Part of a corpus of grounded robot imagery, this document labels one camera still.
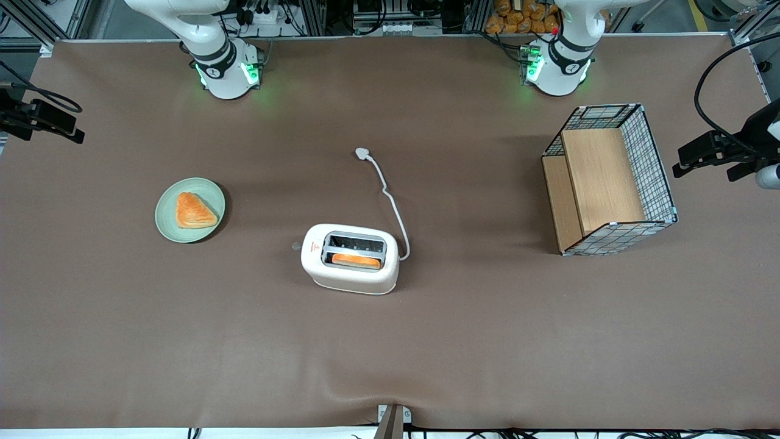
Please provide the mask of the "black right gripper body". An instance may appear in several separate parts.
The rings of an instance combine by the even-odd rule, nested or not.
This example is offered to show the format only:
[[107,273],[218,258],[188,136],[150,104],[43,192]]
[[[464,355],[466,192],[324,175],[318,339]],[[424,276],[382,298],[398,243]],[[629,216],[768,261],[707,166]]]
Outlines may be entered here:
[[37,109],[38,100],[23,102],[11,97],[7,88],[1,89],[1,125],[2,126],[36,126],[33,115]]

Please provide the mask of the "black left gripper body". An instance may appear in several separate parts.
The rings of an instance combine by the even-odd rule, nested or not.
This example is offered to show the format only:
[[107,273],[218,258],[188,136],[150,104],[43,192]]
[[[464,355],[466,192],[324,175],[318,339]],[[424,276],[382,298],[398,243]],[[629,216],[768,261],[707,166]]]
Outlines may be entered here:
[[741,141],[757,151],[755,156],[774,162],[778,162],[778,112],[775,99],[747,117],[740,130]]

